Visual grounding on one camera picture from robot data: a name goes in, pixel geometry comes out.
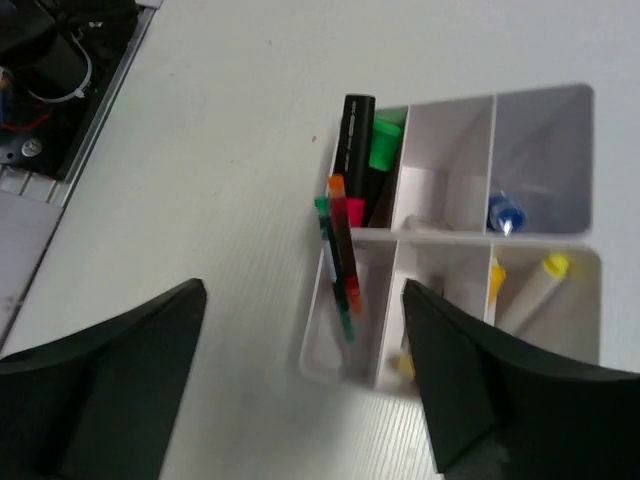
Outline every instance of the green pen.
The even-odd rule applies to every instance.
[[[315,199],[315,206],[318,212],[320,232],[322,233],[324,260],[327,271],[329,272],[329,278],[331,279],[336,306],[340,313],[344,338],[348,345],[352,345],[355,337],[353,334],[353,324],[351,323],[351,312],[349,310],[349,297],[347,296],[347,289],[344,284],[344,277],[340,266],[338,243],[333,232],[333,227],[331,226],[329,199],[327,197],[318,197]]]

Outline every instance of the orange pen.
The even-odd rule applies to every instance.
[[[362,315],[362,301],[360,299],[360,283],[356,259],[351,240],[351,226],[347,210],[347,197],[345,195],[344,178],[342,175],[329,177],[329,201],[331,207],[331,223],[338,243],[340,264],[344,275],[344,285],[349,295],[351,313]]]

